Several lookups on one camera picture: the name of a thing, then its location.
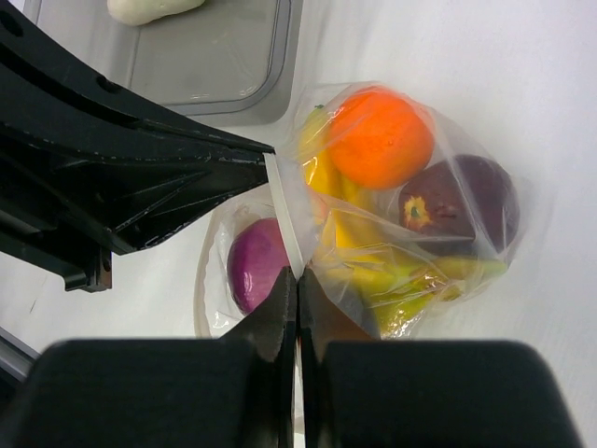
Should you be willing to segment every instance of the white table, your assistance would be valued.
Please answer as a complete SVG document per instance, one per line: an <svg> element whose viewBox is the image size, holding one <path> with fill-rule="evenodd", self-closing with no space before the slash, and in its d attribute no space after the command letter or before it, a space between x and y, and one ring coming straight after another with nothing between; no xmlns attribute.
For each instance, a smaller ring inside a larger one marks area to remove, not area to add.
<svg viewBox="0 0 597 448"><path fill-rule="evenodd" d="M315 80L378 79L405 91L455 119L510 167L516 161L543 191L543 213L507 275L481 297L428 319L420 335L534 346L587 445L597 446L597 3L328 6L325 31L312 37L320 44ZM234 131L261 138L275 129ZM73 337L193 336L207 219L160 247L116 258L115 289L102 294L66 294L58 277L0 255L0 327L36 350Z"/></svg>

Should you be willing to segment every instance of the plastic container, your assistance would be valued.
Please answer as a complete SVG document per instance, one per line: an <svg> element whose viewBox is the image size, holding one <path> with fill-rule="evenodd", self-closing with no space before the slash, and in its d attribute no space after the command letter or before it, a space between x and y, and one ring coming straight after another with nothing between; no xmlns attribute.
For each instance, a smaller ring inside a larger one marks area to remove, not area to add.
<svg viewBox="0 0 597 448"><path fill-rule="evenodd" d="M302 4L217 0L139 27L115 21L97 0L26 0L24 13L113 82L232 126L273 122L288 108Z"/></svg>

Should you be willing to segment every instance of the orange fruit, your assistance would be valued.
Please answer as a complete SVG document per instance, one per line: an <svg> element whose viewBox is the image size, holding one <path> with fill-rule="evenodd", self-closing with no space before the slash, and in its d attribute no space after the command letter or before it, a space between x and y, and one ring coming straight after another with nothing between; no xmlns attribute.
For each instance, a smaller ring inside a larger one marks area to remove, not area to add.
<svg viewBox="0 0 597 448"><path fill-rule="evenodd" d="M356 184L393 189L431 159L435 141L430 122L422 106L394 91L366 88L347 98L331 120L329 154Z"/></svg>

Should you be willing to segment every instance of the white object in tray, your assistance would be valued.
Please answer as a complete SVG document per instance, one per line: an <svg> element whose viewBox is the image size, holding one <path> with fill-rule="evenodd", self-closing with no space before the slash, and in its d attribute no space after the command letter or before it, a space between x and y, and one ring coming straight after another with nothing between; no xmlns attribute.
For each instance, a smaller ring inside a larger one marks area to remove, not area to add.
<svg viewBox="0 0 597 448"><path fill-rule="evenodd" d="M108 0L110 15L127 25L143 25L200 7L205 0Z"/></svg>

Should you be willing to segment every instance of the clear plastic bag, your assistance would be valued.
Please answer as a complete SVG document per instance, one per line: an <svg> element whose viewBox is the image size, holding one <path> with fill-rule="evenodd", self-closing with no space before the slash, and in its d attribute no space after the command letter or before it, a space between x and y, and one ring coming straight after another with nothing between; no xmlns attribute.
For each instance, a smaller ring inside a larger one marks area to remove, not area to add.
<svg viewBox="0 0 597 448"><path fill-rule="evenodd" d="M275 165L301 166L310 198L299 199L291 176L280 185L271 176L274 203L285 198L277 215L302 235L299 259L329 298L369 334L409 336L432 308L507 270L528 186L454 122L372 83L312 90L295 122Z"/></svg>

